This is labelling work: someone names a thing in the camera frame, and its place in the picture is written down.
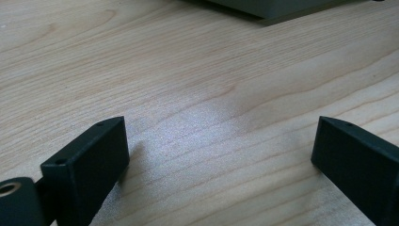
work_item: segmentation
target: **wood grain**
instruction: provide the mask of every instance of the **wood grain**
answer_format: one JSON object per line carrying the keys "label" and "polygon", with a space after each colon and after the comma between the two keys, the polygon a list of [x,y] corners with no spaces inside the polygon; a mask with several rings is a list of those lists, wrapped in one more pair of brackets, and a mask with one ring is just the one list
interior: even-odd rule
{"label": "wood grain", "polygon": [[0,181],[124,115],[131,166],[92,225],[373,225],[310,156],[320,115],[399,145],[398,11],[1,1]]}

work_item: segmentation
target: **small hole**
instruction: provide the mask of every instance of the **small hole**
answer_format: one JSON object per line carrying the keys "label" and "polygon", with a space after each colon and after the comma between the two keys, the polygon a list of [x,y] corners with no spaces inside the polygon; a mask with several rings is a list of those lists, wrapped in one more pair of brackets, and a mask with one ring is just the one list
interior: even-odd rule
{"label": "small hole", "polygon": [[11,182],[0,186],[0,197],[5,197],[14,193],[14,191],[18,190],[21,186],[21,183],[18,182]]}
{"label": "small hole", "polygon": [[61,158],[56,161],[57,165],[65,165],[67,163],[67,159]]}

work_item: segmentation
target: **black plastic part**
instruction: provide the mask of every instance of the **black plastic part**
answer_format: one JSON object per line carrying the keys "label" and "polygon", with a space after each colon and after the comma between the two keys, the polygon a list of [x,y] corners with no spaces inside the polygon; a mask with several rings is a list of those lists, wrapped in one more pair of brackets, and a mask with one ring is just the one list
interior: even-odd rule
{"label": "black plastic part", "polygon": [[311,156],[378,226],[399,225],[399,148],[360,127],[320,117]]}
{"label": "black plastic part", "polygon": [[60,206],[56,198],[56,193],[45,184],[44,178],[36,182],[36,190],[40,198],[41,209],[46,225],[50,225],[56,220],[60,211]]}
{"label": "black plastic part", "polygon": [[32,179],[18,177],[0,183],[0,225],[46,225]]}
{"label": "black plastic part", "polygon": [[129,164],[123,117],[98,122],[43,164],[59,226],[87,226]]}

